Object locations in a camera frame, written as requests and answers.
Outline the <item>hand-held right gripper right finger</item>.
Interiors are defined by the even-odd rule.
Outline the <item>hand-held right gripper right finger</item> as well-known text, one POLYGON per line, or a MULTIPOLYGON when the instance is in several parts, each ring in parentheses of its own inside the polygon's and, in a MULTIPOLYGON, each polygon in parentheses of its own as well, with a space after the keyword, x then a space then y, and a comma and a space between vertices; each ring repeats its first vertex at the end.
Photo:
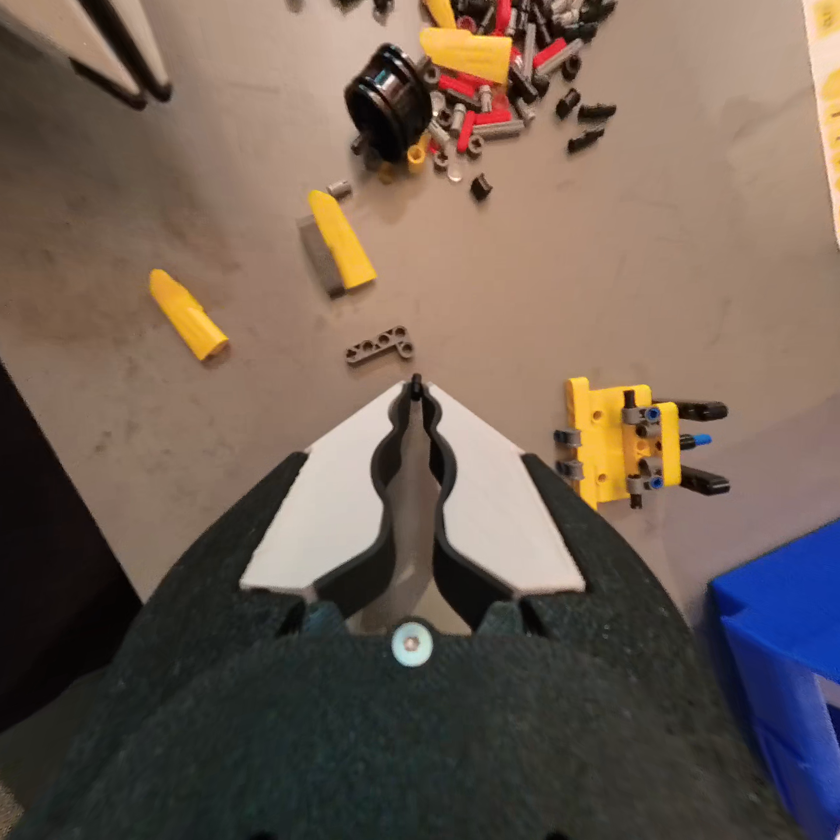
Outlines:
POLYGON ((439 486, 433 574, 446 603, 475 632, 499 602, 583 592, 526 452, 438 385, 423 386, 421 405, 439 486))

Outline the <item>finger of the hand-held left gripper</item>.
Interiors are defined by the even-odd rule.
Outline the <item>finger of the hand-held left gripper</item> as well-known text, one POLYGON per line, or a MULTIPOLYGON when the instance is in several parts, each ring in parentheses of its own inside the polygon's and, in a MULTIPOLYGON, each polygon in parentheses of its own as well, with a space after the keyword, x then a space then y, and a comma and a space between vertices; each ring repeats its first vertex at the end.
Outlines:
POLYGON ((84 11, 130 82, 84 66, 84 77, 126 104, 172 98, 172 80, 141 1, 85 1, 84 11))
POLYGON ((1 23, 130 108, 145 109, 144 90, 80 2, 2 1, 1 23))

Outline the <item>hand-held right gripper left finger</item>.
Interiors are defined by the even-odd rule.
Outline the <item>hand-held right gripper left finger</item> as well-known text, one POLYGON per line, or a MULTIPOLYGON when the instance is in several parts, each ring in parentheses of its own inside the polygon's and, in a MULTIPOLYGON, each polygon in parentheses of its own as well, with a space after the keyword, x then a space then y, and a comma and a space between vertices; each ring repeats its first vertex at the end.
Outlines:
POLYGON ((402 466, 412 403, 411 383, 398 382, 310 445, 242 590, 331 602, 344 618, 388 590, 396 539, 387 490, 402 466))

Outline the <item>grey angled beam with holes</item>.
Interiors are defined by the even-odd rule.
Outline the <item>grey angled beam with holes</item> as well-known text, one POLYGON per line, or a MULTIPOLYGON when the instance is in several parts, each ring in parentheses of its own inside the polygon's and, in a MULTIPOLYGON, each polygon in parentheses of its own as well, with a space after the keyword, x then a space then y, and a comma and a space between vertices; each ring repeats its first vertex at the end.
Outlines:
POLYGON ((344 360, 349 366, 358 366, 390 352, 404 361, 414 357, 414 342, 403 325, 379 331, 372 338, 351 345, 344 352, 344 360))

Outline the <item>yellow toy block assembly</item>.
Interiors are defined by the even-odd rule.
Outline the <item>yellow toy block assembly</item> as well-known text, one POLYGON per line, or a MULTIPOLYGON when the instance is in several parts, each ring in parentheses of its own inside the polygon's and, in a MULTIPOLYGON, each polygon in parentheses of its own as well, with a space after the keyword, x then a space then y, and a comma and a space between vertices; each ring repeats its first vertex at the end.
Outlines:
POLYGON ((594 510, 618 501, 642 510, 648 497, 671 487, 703 497, 730 492, 726 477, 684 465, 684 453, 709 445, 711 436, 680 427, 726 419, 725 403, 655 398, 642 384, 594 389, 583 376, 566 381, 564 396, 568 423, 553 440, 568 456, 556 469, 594 510))

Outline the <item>black toy wheel hub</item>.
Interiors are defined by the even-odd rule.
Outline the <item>black toy wheel hub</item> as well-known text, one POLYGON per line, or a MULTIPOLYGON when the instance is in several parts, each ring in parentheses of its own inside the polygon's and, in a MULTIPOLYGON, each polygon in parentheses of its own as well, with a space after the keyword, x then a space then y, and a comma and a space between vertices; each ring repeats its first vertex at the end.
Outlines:
POLYGON ((354 127, 384 162, 403 162, 433 119, 423 70, 401 47, 384 43, 344 89, 354 127))

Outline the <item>blue plastic bin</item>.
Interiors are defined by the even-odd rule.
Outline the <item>blue plastic bin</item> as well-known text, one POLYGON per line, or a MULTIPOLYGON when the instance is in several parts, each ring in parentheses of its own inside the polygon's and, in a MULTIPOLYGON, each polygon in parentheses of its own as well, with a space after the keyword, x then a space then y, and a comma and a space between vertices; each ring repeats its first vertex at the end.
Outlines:
POLYGON ((709 585, 731 703, 788 812, 838 838, 839 522, 709 585))

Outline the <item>large yellow toy panel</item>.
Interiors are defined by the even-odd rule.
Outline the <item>large yellow toy panel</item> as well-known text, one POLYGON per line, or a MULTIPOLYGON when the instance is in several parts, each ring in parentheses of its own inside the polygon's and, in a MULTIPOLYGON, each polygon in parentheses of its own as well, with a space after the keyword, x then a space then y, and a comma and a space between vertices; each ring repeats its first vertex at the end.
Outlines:
POLYGON ((426 56, 439 67, 496 84, 508 79, 510 37, 473 35, 458 28, 424 28, 419 33, 419 43, 426 56))

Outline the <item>pile of toy building parts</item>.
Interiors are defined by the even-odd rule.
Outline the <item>pile of toy building parts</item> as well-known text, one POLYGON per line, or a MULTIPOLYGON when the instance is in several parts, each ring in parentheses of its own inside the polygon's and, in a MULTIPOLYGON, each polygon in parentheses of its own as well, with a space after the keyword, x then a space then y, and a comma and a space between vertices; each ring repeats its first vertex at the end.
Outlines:
POLYGON ((607 123, 616 115, 616 105, 585 102, 575 82, 584 51, 614 13, 617 2, 442 1, 420 5, 428 16, 430 25, 426 28, 458 28, 473 35, 510 37, 508 78, 496 84, 442 68, 421 47, 422 55, 412 59, 423 67, 433 119, 400 164, 384 162, 356 130, 351 150, 364 157, 366 167, 384 173, 389 166, 405 166, 416 174, 431 161, 436 172, 458 182, 455 156, 476 161, 489 142, 521 136, 534 121, 538 105, 546 101, 555 77, 564 84, 553 106, 555 118, 560 122, 576 119, 581 125, 568 140, 567 153, 581 153, 603 137, 607 123))

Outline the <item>printed paper sheet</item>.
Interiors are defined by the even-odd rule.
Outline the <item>printed paper sheet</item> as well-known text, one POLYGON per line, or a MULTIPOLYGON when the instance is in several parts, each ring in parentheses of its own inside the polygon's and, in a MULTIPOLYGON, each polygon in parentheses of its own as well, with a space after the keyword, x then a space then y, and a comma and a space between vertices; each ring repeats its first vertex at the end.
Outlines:
POLYGON ((801 1, 816 116, 839 242, 839 1, 801 1))

